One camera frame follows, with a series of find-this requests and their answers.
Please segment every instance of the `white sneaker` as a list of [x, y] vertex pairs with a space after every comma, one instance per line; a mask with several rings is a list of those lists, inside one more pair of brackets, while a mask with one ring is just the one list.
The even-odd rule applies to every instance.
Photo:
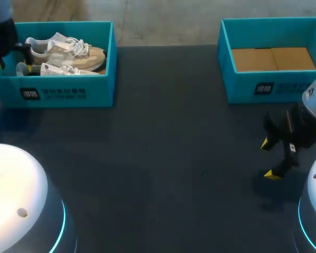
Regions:
[[56, 33], [52, 38], [44, 41], [28, 38], [26, 43], [32, 46], [34, 57], [33, 71], [40, 71], [41, 64], [53, 58], [52, 65], [70, 65], [80, 70], [100, 71], [106, 66], [107, 53], [98, 47], [84, 43], [72, 37]]
[[79, 70], [76, 67], [70, 65], [62, 65], [61, 67], [55, 67], [50, 64], [42, 63], [41, 66], [41, 76], [44, 75], [99, 75], [98, 73]]

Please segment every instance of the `shoelace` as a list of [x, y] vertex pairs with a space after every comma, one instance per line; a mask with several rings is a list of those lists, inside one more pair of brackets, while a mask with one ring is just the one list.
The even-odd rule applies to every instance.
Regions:
[[89, 53], [89, 45], [88, 43], [84, 43], [83, 40], [78, 40], [73, 37], [68, 37], [68, 41], [70, 42], [70, 45], [73, 46], [72, 49], [66, 50], [65, 52], [73, 52], [74, 55], [72, 58], [76, 56], [86, 56]]
[[72, 71], [74, 72], [74, 75], [79, 75], [80, 74], [80, 70], [76, 67], [72, 67], [70, 65], [66, 65], [66, 64], [63, 64], [61, 67], [60, 67], [61, 70], [63, 70], [64, 72], [69, 72], [69, 71]]

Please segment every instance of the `dark table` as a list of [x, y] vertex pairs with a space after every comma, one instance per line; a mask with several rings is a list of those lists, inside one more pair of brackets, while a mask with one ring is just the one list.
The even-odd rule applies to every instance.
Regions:
[[79, 252], [294, 252], [316, 145], [284, 180], [261, 176], [282, 159], [260, 150], [262, 119], [286, 105], [228, 105], [216, 46], [118, 53], [111, 109], [0, 109], [0, 143], [43, 165]]

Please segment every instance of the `teal box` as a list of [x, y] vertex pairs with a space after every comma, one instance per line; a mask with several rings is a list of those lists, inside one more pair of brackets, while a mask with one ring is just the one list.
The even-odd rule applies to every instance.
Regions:
[[[0, 69], [0, 100], [6, 108], [111, 107], [116, 75], [117, 47], [112, 22], [16, 23], [19, 41], [28, 37], [46, 40], [59, 32], [107, 51], [105, 75], [16, 76], [16, 63], [22, 55], [14, 52], [4, 58]], [[25, 91], [36, 91], [30, 100]]]
[[218, 60], [229, 103], [299, 102], [316, 70], [238, 72], [235, 48], [306, 47], [316, 66], [316, 17], [224, 19]]

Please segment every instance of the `concrete floor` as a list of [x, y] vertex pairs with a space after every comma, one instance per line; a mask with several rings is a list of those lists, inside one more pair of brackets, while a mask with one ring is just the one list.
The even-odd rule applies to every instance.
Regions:
[[229, 17], [316, 16], [316, 0], [13, 0], [16, 22], [113, 21], [118, 45], [216, 44]]

